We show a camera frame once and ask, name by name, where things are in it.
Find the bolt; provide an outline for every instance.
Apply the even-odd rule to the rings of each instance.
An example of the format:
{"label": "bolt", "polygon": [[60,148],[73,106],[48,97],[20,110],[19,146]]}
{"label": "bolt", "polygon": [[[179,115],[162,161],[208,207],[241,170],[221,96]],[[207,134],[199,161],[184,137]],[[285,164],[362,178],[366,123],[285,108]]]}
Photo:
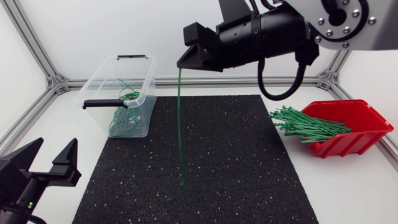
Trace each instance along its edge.
{"label": "bolt", "polygon": [[345,33],[345,34],[349,34],[350,32],[351,32],[351,29],[349,27],[345,27],[343,29],[343,33]]}
{"label": "bolt", "polygon": [[333,35],[333,31],[328,30],[328,31],[326,32],[326,35],[327,35],[328,37],[331,37],[331,36]]}
{"label": "bolt", "polygon": [[352,15],[353,15],[353,17],[358,17],[359,15],[360,15],[360,11],[359,11],[359,9],[355,9],[354,11],[353,11],[353,13],[352,13]]}
{"label": "bolt", "polygon": [[373,24],[375,24],[376,23],[376,18],[374,17],[374,16],[372,16],[372,17],[370,17],[369,19],[368,19],[368,24],[369,25],[373,25]]}
{"label": "bolt", "polygon": [[315,37],[315,42],[320,43],[322,41],[322,38],[320,36]]}
{"label": "bolt", "polygon": [[344,41],[343,42],[343,48],[347,48],[347,47],[349,47],[349,43],[347,41]]}
{"label": "bolt", "polygon": [[318,20],[318,24],[319,25],[323,25],[325,23],[325,20],[323,19],[323,18],[320,18],[319,20]]}

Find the black container handle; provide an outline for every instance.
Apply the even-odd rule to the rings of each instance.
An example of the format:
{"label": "black container handle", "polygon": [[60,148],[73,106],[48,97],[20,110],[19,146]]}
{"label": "black container handle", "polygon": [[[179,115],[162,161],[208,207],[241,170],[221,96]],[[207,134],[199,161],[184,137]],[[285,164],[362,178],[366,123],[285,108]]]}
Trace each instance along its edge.
{"label": "black container handle", "polygon": [[142,58],[142,57],[148,59],[146,55],[118,55],[118,60],[120,58]]}
{"label": "black container handle", "polygon": [[127,105],[124,104],[124,100],[85,100],[83,104],[83,109],[85,110],[87,107],[105,107],[105,106],[123,106],[128,108]]}

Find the black cable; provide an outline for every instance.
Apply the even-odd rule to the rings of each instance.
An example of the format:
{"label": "black cable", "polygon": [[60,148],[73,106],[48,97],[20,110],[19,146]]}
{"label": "black cable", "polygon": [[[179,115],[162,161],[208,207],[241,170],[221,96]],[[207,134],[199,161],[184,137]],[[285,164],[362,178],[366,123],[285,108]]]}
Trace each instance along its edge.
{"label": "black cable", "polygon": [[37,216],[34,216],[34,215],[30,216],[29,221],[31,221],[32,223],[35,223],[35,224],[47,224],[43,219],[41,219]]}
{"label": "black cable", "polygon": [[262,5],[263,5],[264,7],[266,7],[268,10],[273,10],[273,9],[276,8],[275,6],[271,5],[271,4],[268,2],[268,0],[261,0],[261,3],[262,3]]}
{"label": "black cable", "polygon": [[259,82],[259,87],[260,87],[262,94],[264,94],[264,96],[266,96],[266,98],[268,98],[270,100],[276,100],[276,101],[284,100],[284,99],[290,97],[300,87],[301,83],[303,82],[305,68],[307,67],[306,65],[299,64],[298,69],[297,69],[296,79],[294,80],[293,85],[289,88],[289,90],[287,90],[285,93],[283,93],[281,95],[271,95],[264,88],[264,83],[262,81],[262,72],[264,71],[265,65],[266,65],[265,58],[261,58],[259,60],[258,76],[257,76],[258,82]]}
{"label": "black cable", "polygon": [[251,3],[251,6],[253,7],[254,12],[257,15],[259,15],[260,11],[259,11],[259,8],[257,7],[257,4],[256,4],[255,0],[250,0],[250,3]]}

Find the coiled green wire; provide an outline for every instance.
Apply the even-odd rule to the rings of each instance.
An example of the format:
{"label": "coiled green wire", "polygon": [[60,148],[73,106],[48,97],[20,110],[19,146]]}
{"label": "coiled green wire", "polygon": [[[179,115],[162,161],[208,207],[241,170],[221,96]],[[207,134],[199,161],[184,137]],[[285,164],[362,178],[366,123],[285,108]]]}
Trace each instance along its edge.
{"label": "coiled green wire", "polygon": [[[119,92],[120,100],[135,100],[139,96],[139,92],[131,88],[123,80],[119,79],[125,84],[125,87]],[[126,93],[121,96],[121,93],[130,89],[132,92]],[[113,114],[113,120],[109,125],[109,135],[116,138],[125,138],[135,135],[139,130],[143,120],[141,120],[141,114],[137,108],[124,108],[119,107]]]}

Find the green wire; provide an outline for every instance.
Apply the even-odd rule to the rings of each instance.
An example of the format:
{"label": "green wire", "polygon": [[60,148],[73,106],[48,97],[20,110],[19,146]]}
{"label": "green wire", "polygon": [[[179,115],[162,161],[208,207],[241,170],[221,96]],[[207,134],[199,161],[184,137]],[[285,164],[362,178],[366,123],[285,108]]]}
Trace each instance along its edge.
{"label": "green wire", "polygon": [[181,104],[180,104],[180,89],[181,89],[181,68],[178,74],[178,94],[177,94],[177,126],[178,126],[178,151],[180,152],[180,185],[184,186],[184,171],[182,158],[182,134],[181,134]]}
{"label": "green wire", "polygon": [[[120,100],[135,100],[138,98],[139,92],[135,91],[123,80],[119,80],[125,84],[125,87],[119,92]],[[126,93],[121,96],[121,93],[128,88],[132,93]],[[113,120],[109,124],[109,135],[116,138],[125,138],[135,135],[139,132],[141,123],[143,122],[143,120],[140,119],[141,117],[139,117],[140,112],[138,108],[117,108],[113,114]]]}

